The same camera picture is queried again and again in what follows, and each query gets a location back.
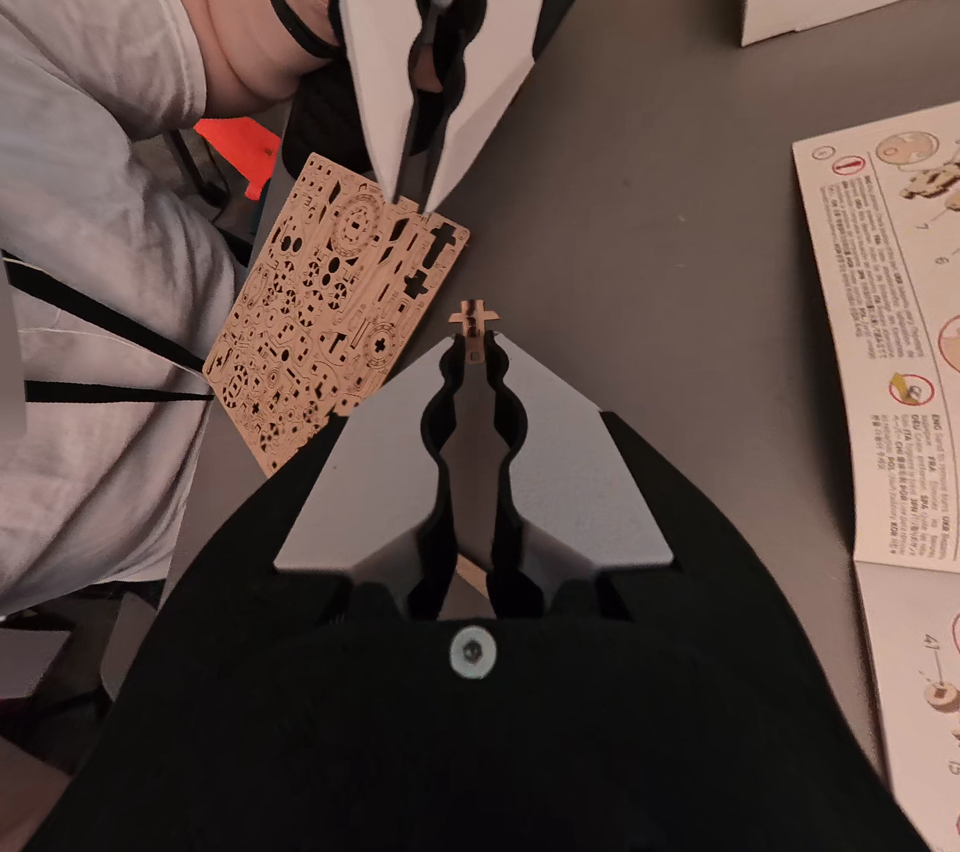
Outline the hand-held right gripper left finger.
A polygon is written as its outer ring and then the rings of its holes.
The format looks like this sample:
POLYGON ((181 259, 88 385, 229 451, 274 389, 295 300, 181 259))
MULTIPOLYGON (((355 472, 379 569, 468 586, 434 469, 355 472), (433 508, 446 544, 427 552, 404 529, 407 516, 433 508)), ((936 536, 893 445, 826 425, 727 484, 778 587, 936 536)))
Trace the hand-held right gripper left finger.
POLYGON ((457 562, 449 467, 460 337, 442 340, 346 420, 274 560, 378 583, 411 618, 437 618, 457 562))

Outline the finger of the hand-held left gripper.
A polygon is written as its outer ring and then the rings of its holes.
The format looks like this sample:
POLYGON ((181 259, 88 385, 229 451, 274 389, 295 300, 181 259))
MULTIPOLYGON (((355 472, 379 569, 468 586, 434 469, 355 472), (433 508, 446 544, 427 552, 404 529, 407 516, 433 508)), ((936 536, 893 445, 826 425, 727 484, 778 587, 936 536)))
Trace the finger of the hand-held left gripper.
POLYGON ((411 56, 425 13, 418 0, 339 0, 339 15, 366 151, 383 196, 394 202, 416 125, 411 56))
POLYGON ((483 20, 458 62, 462 92, 432 152, 420 210, 433 212, 458 186, 534 65, 544 0, 486 0, 483 20))

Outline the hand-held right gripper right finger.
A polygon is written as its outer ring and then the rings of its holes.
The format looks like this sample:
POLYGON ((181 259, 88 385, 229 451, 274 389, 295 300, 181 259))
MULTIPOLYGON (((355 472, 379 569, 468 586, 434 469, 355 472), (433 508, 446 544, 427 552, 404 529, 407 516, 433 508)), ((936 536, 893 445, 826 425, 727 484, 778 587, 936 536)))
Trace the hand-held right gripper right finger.
POLYGON ((598 405, 503 334, 486 337, 486 380, 507 446, 486 575, 499 617, 542 615, 566 582, 674 562, 598 405))

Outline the laser-cut wooden parts sheet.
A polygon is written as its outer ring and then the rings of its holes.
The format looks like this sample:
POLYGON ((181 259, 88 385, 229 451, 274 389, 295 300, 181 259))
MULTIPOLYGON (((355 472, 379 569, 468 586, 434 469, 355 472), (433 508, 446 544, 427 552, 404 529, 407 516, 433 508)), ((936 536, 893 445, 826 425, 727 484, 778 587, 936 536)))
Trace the laser-cut wooden parts sheet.
POLYGON ((469 239, 309 156, 202 370, 265 475, 385 383, 469 239))

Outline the small cross-shaped wooden part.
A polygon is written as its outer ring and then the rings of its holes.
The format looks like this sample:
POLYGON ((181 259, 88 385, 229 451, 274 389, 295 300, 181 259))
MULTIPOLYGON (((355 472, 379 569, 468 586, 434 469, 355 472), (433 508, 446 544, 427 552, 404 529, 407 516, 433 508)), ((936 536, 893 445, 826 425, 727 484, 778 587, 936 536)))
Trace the small cross-shaped wooden part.
POLYGON ((460 311, 450 316, 449 322, 461 327, 466 364, 483 365, 486 362, 487 324, 499 318, 499 314, 487 307, 482 299, 463 300, 460 311))

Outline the person's left hand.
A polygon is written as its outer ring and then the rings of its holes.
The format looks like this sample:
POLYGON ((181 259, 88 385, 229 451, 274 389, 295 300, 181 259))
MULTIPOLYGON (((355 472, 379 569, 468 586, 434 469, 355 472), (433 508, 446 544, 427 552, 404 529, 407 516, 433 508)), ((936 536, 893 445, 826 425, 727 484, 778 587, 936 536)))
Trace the person's left hand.
MULTIPOLYGON (((337 39, 331 0, 284 0, 315 37, 337 39)), ((198 42, 206 80, 204 118, 258 114, 287 100, 323 58, 310 55, 282 24, 270 0, 180 0, 198 42)))

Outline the orange plastic piece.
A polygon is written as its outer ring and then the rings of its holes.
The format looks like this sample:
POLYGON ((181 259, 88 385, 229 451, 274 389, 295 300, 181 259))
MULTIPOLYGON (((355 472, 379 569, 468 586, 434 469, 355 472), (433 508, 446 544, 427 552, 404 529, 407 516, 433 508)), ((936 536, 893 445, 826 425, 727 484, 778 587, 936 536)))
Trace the orange plastic piece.
POLYGON ((245 196, 258 201, 274 173, 282 138, 251 117, 205 118, 194 131, 246 181, 245 196))

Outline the person in white shirt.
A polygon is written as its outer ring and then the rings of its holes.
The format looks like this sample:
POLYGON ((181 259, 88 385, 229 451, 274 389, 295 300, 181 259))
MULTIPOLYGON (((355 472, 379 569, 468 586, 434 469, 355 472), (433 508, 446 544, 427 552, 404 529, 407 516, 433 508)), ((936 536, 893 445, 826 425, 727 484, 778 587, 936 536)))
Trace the person in white shirt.
MULTIPOLYGON (((2 249, 205 358, 242 277, 222 237, 134 157, 84 96, 2 95, 2 249)), ((168 361, 17 292, 34 380, 186 392, 168 361)), ((2 450, 2 614, 112 580, 165 577, 205 402, 30 403, 2 450)))

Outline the printed instruction leaflet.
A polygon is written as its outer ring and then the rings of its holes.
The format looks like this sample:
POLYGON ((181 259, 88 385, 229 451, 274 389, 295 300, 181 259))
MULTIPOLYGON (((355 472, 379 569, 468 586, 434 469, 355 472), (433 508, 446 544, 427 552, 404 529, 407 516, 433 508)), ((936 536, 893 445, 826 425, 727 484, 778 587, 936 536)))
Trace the printed instruction leaflet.
POLYGON ((959 849, 959 105, 794 144, 894 797, 959 849))

